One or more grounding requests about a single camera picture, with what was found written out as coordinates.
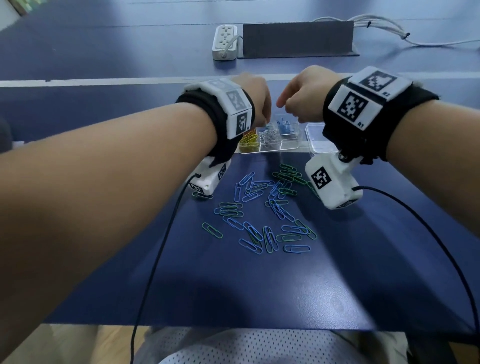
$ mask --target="white line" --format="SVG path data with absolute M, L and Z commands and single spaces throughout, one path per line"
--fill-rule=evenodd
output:
M 400 72 L 414 80 L 452 80 L 478 79 L 480 72 Z M 267 81 L 289 81 L 296 73 L 261 74 Z M 220 76 L 187 76 L 187 77 L 139 77 L 139 78 L 92 78 L 72 80 L 11 80 L 0 81 L 1 88 L 11 87 L 67 87 L 67 86 L 106 86 L 106 85 L 168 85 L 188 84 L 191 82 L 210 80 Z

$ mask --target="white cable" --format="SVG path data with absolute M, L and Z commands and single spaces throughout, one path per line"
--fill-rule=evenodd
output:
M 223 49 L 223 53 L 222 53 L 222 58 L 225 58 L 227 56 L 227 50 L 228 48 L 230 48 L 233 43 L 238 39 L 238 38 L 242 38 L 243 37 L 240 35 L 240 34 L 237 34 L 236 36 L 233 36 L 232 39 L 230 39 L 230 41 L 227 43 L 227 45 L 225 46 L 225 48 Z
M 323 22 L 329 20 L 337 20 L 343 22 L 344 20 L 334 18 L 332 16 L 323 16 L 321 18 L 316 18 L 314 22 Z M 379 28 L 386 30 L 387 32 L 393 33 L 398 35 L 402 40 L 410 43 L 414 46 L 419 47 L 446 47 L 446 46 L 454 46 L 457 44 L 465 44 L 465 43 L 472 43 L 472 42 L 480 42 L 480 39 L 469 39 L 469 40 L 460 40 L 457 42 L 445 42 L 445 43 L 417 43 L 413 42 L 408 39 L 410 33 L 405 32 L 403 27 L 398 24 L 397 22 L 393 21 L 392 19 L 386 18 L 384 16 L 374 15 L 374 14 L 362 14 L 354 16 L 353 18 L 348 19 L 347 21 L 353 21 L 354 28 Z

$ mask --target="person's left hand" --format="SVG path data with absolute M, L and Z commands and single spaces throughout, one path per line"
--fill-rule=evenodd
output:
M 242 73 L 233 77 L 232 81 L 239 84 L 253 101 L 255 120 L 252 122 L 252 129 L 265 126 L 272 115 L 272 99 L 265 79 L 250 73 Z

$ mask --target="table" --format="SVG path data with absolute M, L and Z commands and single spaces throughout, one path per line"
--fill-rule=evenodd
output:
M 361 13 L 397 19 L 418 41 L 480 37 L 480 4 L 469 0 L 53 0 L 0 33 L 0 115 L 16 140 L 31 141 L 171 103 L 198 77 L 263 74 L 275 98 L 293 74 L 314 63 L 338 72 L 373 64 L 408 73 L 447 101 L 480 107 L 478 44 L 413 49 L 389 33 L 357 29 L 359 57 L 212 61 L 221 23 Z M 252 170 L 260 179 L 280 162 L 303 169 L 307 151 L 235 155 L 212 201 L 183 199 L 141 323 L 472 332 L 468 298 L 448 259 L 407 211 L 384 196 L 365 192 L 355 206 L 328 211 L 299 188 L 288 208 L 319 235 L 309 254 L 256 256 L 237 244 L 241 232 L 214 216 L 214 205 L 231 200 L 234 183 Z M 354 175 L 360 184 L 401 198 L 431 224 L 479 302 L 479 240 L 388 164 L 361 166 Z M 172 208 L 170 201 L 47 321 L 133 324 Z M 244 210 L 254 225 L 279 230 L 263 201 L 246 203 Z M 225 237 L 204 232 L 204 221 Z

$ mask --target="person's right hand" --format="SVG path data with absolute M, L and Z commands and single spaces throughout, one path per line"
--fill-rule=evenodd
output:
M 276 106 L 282 108 L 299 122 L 323 120 L 323 107 L 328 91 L 342 77 L 320 66 L 310 66 L 297 74 L 282 91 Z

